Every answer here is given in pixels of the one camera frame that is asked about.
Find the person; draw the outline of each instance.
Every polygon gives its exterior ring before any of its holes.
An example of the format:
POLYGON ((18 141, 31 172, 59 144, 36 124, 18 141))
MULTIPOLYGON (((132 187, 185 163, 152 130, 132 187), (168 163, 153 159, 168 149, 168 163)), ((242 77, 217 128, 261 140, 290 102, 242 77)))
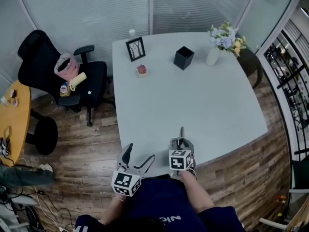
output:
POLYGON ((197 182, 195 172, 142 180, 133 197, 115 194, 100 222, 90 215, 77 218, 75 232, 167 231, 244 232, 233 207, 216 207, 197 182))

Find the cable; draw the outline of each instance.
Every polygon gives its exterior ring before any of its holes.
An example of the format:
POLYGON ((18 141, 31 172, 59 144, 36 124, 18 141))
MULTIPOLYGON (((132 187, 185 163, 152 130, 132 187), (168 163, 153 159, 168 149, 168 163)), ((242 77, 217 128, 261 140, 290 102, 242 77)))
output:
POLYGON ((68 213, 69 213, 69 216, 70 216, 70 224, 71 224, 72 226, 75 226, 75 224, 72 224, 71 212, 70 212, 67 208, 61 208, 61 209, 58 210, 58 209, 54 206, 54 204, 53 204, 53 202, 51 201, 51 199, 49 198, 48 194, 44 193, 44 195, 46 195, 46 196, 48 197, 49 202, 52 204, 52 206, 54 207, 54 209, 55 209, 58 213, 59 213, 61 210, 67 210, 68 213))
POLYGON ((49 216, 44 212, 44 210, 43 210, 43 208, 42 208, 42 206, 41 206, 41 203, 40 203, 40 198, 39 198, 39 196, 38 196, 38 191, 37 191, 37 189, 36 189, 35 186, 34 186, 34 188, 35 188, 35 191, 37 192, 38 202, 39 202, 39 205, 40 205, 41 210, 43 211, 43 213, 45 214, 45 216, 47 216, 49 219, 51 219, 51 220, 54 222, 54 224, 57 226, 57 228, 60 230, 60 227, 56 224, 55 220, 53 220, 51 217, 49 217, 49 216))
POLYGON ((75 226, 73 226, 72 223, 68 223, 68 224, 64 227, 65 230, 67 230, 67 226, 68 226, 68 225, 71 225, 71 226, 73 227, 73 229, 74 229, 74 227, 75 227, 75 226))
MULTIPOLYGON (((23 159, 23 160, 25 160, 25 162, 26 162, 26 164, 29 166, 29 164, 28 164, 28 162, 27 162, 27 160, 25 159, 25 158, 20 158, 19 160, 21 160, 21 159, 23 159)), ((35 193, 37 194, 37 198, 38 198, 38 202, 39 202, 39 205, 40 205, 40 208, 41 208, 41 210, 43 211, 43 213, 44 213, 44 215, 45 216, 47 216, 49 219, 51 219, 53 222, 54 222, 54 224, 57 226, 57 228, 60 230, 60 227, 56 224, 56 222, 55 222, 55 220, 53 220, 50 216, 48 216, 45 212, 44 212, 44 210, 43 210, 43 208, 42 208, 42 206, 41 206, 41 203, 40 203, 40 198, 39 198, 39 196, 38 196, 38 191, 37 191, 37 188, 36 188, 36 186, 34 186, 34 189, 35 189, 35 193)))
MULTIPOLYGON (((29 166, 29 164, 28 164, 28 162, 27 162, 27 160, 26 160, 25 158, 20 158, 19 160, 21 160, 21 159, 23 159, 23 160, 26 162, 27 166, 29 166)), ((40 198, 38 194, 46 195, 47 198, 48 198, 48 200, 49 200, 49 202, 52 204, 52 206, 54 207, 54 209, 55 209, 58 213, 59 213, 61 210, 67 210, 68 213, 69 213, 69 215, 70 215, 70 223, 69 223, 68 225, 71 225, 71 226, 74 228, 75 225, 72 224, 72 216, 71 216, 71 213, 70 213, 70 211, 69 211, 67 208, 61 208, 61 209, 58 210, 58 209, 55 207, 55 205, 53 204, 53 202, 51 201, 50 197, 49 197, 45 192, 43 192, 43 191, 38 192, 37 189, 36 189, 36 186, 34 186, 34 189, 35 189, 35 192, 30 193, 29 195, 34 194, 34 193, 37 194, 37 198, 38 198, 38 202, 39 202, 39 205, 40 205, 41 210, 43 211, 43 213, 45 214, 45 216, 47 216, 49 219, 51 219, 51 220, 54 222, 54 224, 58 227, 59 230, 60 230, 60 228, 62 228, 62 227, 61 227, 61 224, 60 224, 59 221, 57 220, 57 218, 56 218, 56 216, 54 215, 54 213, 49 209, 49 207, 47 206, 47 204, 45 203, 45 201, 44 201, 42 198, 40 198), (56 222, 55 222, 54 219, 52 219, 51 217, 49 217, 49 216, 44 212, 44 210, 43 210, 43 208, 42 208, 42 206, 41 206, 41 203, 40 203, 40 199, 41 199, 41 201, 45 204, 45 206, 46 206, 46 208, 48 209, 48 211, 54 216, 54 218, 55 218, 55 220, 57 221, 57 223, 59 224, 59 226, 56 224, 56 222)))
POLYGON ((32 209, 31 209, 31 207, 30 207, 29 205, 26 205, 25 207, 28 207, 28 209, 32 212, 33 217, 36 218, 36 216, 34 215, 34 213, 33 213, 32 209))

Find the window blind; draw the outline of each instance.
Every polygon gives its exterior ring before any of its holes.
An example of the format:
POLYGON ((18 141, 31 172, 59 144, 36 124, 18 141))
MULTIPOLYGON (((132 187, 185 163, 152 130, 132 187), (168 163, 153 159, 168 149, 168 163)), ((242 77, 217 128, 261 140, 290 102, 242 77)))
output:
POLYGON ((60 53, 93 44, 90 61, 105 61, 112 73, 112 42, 149 34, 148 0, 23 0, 38 29, 60 53))
POLYGON ((0 97, 17 80, 22 63, 17 55, 24 38, 33 30, 18 0, 0 0, 0 97))
POLYGON ((249 0, 154 0, 153 34, 208 31, 237 23, 249 0))

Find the white vase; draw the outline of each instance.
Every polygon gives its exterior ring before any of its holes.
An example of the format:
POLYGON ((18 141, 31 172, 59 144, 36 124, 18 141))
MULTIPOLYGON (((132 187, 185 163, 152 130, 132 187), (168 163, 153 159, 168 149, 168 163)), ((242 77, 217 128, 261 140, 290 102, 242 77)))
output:
POLYGON ((216 61, 218 60, 218 57, 219 57, 219 54, 220 54, 220 49, 214 45, 210 52, 208 53, 208 56, 207 56, 207 59, 206 59, 206 63, 207 65, 214 65, 216 63, 216 61))

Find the chair armrest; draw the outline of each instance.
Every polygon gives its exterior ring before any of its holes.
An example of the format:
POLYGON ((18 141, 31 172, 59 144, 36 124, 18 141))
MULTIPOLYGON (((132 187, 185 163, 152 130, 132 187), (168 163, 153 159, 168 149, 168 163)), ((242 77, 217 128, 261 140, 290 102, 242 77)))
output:
POLYGON ((59 106, 75 106, 75 105, 78 105, 80 99, 81 99, 80 95, 60 97, 58 100, 58 105, 59 106))
POLYGON ((83 46, 81 48, 76 49, 73 55, 76 56, 76 55, 80 55, 83 53, 92 52, 94 49, 95 49, 94 45, 83 46))

